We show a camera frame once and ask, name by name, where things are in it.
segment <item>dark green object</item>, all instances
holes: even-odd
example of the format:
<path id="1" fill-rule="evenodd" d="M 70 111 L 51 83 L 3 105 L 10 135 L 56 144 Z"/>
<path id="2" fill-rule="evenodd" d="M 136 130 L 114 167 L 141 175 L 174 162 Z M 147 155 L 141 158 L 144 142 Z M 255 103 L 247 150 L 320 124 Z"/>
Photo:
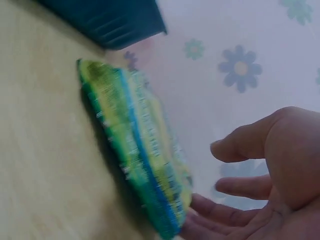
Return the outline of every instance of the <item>dark green object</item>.
<path id="1" fill-rule="evenodd" d="M 167 33 L 155 0 L 38 0 L 106 49 Z"/>

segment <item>snack bag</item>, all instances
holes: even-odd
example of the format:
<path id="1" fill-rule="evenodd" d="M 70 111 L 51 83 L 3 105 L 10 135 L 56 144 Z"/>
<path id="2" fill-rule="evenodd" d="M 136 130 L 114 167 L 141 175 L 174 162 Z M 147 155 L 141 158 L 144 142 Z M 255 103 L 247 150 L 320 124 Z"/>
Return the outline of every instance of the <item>snack bag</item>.
<path id="1" fill-rule="evenodd" d="M 82 88 L 148 217 L 164 240 L 180 232 L 192 177 L 158 98 L 139 71 L 78 60 Z"/>

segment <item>palm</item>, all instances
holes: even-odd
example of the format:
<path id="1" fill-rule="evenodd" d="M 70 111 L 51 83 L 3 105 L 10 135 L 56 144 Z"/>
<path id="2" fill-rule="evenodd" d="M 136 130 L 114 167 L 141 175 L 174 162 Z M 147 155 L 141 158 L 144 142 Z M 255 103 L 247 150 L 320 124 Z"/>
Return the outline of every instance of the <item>palm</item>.
<path id="1" fill-rule="evenodd" d="M 226 163 L 266 159 L 270 175 L 226 177 L 219 192 L 268 200 L 242 211 L 194 194 L 180 235 L 186 240 L 315 240 L 320 234 L 320 114 L 284 108 L 211 146 Z"/>

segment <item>table surface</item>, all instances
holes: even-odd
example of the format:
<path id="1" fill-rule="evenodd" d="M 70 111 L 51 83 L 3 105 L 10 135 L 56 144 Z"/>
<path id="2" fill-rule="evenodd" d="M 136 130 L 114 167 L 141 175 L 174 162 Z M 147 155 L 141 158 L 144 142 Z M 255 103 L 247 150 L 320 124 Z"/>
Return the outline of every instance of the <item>table surface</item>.
<path id="1" fill-rule="evenodd" d="M 152 239 L 81 97 L 104 51 L 33 1 L 1 0 L 0 30 L 0 239 Z"/>

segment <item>white tablecloth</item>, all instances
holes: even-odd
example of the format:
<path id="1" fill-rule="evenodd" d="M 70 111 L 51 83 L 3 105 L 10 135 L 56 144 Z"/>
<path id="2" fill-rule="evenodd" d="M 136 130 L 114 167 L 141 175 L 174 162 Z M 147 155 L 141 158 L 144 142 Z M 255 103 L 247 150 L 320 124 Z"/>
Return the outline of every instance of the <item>white tablecloth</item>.
<path id="1" fill-rule="evenodd" d="M 168 35 L 107 52 L 107 61 L 145 72 L 185 149 L 195 192 L 241 209 L 263 206 L 213 186 L 225 176 L 265 174 L 265 162 L 221 163 L 209 145 L 285 106 L 320 111 L 320 2 L 158 4 Z"/>

